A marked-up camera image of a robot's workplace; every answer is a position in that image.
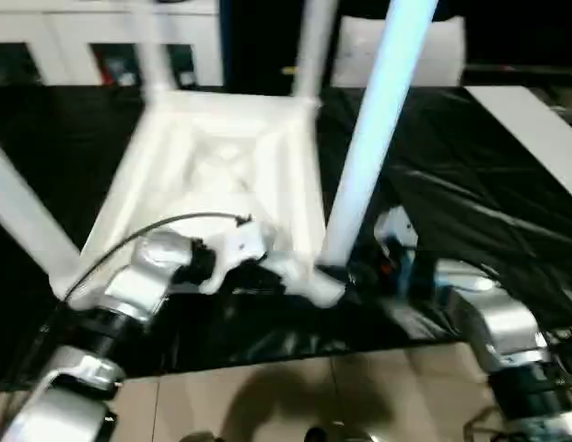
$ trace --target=black cable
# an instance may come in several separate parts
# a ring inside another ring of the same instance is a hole
[[[145,227],[142,227],[142,228],[136,230],[134,233],[132,233],[132,234],[128,235],[127,237],[121,239],[118,243],[116,243],[113,247],[111,247],[108,251],[106,251],[103,255],[101,255],[97,260],[95,260],[95,262],[93,262],[93,264],[91,264],[88,267],[88,269],[83,273],[83,275],[66,291],[63,299],[54,308],[50,317],[45,322],[43,322],[43,324],[40,326],[40,329],[38,331],[38,335],[36,336],[36,339],[34,340],[32,345],[26,346],[26,348],[25,348],[26,354],[21,358],[21,360],[19,362],[17,362],[15,364],[15,367],[17,367],[15,370],[15,376],[13,376],[11,378],[11,381],[9,382],[9,384],[13,384],[14,381],[17,381],[21,377],[21,375],[28,369],[29,364],[31,363],[34,356],[36,355],[36,353],[40,349],[41,345],[43,344],[45,335],[48,334],[48,332],[51,330],[53,323],[56,321],[56,318],[60,315],[60,313],[66,307],[68,300],[75,293],[75,291],[82,284],[84,284],[86,282],[86,280],[95,271],[98,270],[99,267],[101,267],[104,263],[106,263],[120,249],[122,249],[123,247],[128,245],[133,240],[144,236],[144,234],[150,232],[151,230],[166,226],[168,224],[171,224],[171,223],[174,223],[177,221],[184,221],[184,220],[194,219],[194,218],[226,218],[226,219],[232,219],[232,220],[236,221],[237,224],[244,223],[248,219],[248,218],[243,217],[243,216],[227,214],[224,212],[196,212],[196,213],[191,213],[191,214],[176,215],[176,216],[171,216],[171,217],[168,217],[165,219],[161,219],[160,221],[157,221],[155,223],[152,223],[152,224],[149,224]],[[10,408],[10,404],[12,402],[11,398],[7,402],[6,410],[8,410]]]

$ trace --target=cabinet door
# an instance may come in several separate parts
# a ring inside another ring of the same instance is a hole
[[[163,41],[168,44],[174,71],[192,66],[202,86],[222,85],[219,26],[216,15],[158,15]],[[78,85],[140,81],[135,59],[136,32],[132,17],[124,13],[51,15],[69,70]],[[178,51],[184,46],[185,51]],[[186,54],[192,57],[186,61]],[[176,78],[189,73],[175,72]]]
[[[18,83],[34,76],[38,80],[33,83],[69,83],[58,44],[42,14],[0,14],[0,83],[1,76],[11,75],[18,77]]]

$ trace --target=tile floor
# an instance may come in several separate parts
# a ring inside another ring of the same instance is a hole
[[[135,379],[111,408],[120,417],[114,442],[181,442],[196,432],[302,442],[314,425],[380,442],[458,442],[491,403],[470,350],[454,344]]]

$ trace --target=black plastic sheet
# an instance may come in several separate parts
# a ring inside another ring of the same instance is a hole
[[[2,147],[79,245],[142,110],[136,90],[119,94],[52,88],[14,96],[0,89]],[[360,100],[361,91],[323,95],[317,132],[327,215]],[[64,176],[56,173],[62,168]],[[93,184],[85,191],[77,180]],[[379,271],[373,225],[397,204],[411,217],[419,247],[492,267],[545,328],[572,325],[572,197],[465,90],[422,88],[410,92],[403,108],[353,259],[340,272],[354,283],[337,306],[230,290],[175,294],[153,332],[140,339],[140,356],[128,355],[124,367],[131,376],[149,376],[458,339],[426,290],[399,297]],[[0,297],[3,389],[33,376],[75,315],[69,312],[37,363],[13,383],[14,350],[33,338],[55,302],[46,278],[1,229],[0,241],[6,256],[0,286],[9,293]],[[10,345],[2,343],[6,335]]]

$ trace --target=table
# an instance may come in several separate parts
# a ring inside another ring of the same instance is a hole
[[[327,89],[322,96],[317,133],[327,214],[361,93]],[[142,107],[135,89],[0,89],[0,145],[77,245],[87,237]],[[527,91],[411,90],[358,245],[373,246],[376,216],[400,203],[429,250],[491,265],[543,326],[572,325],[572,129]],[[0,250],[4,389],[13,349],[26,348],[24,338],[55,299],[40,269],[1,229]],[[353,265],[369,278],[361,258]],[[174,297],[153,335],[140,343],[140,357],[129,355],[129,375],[459,338],[425,297],[409,305],[377,288],[349,293],[329,310],[297,297]]]

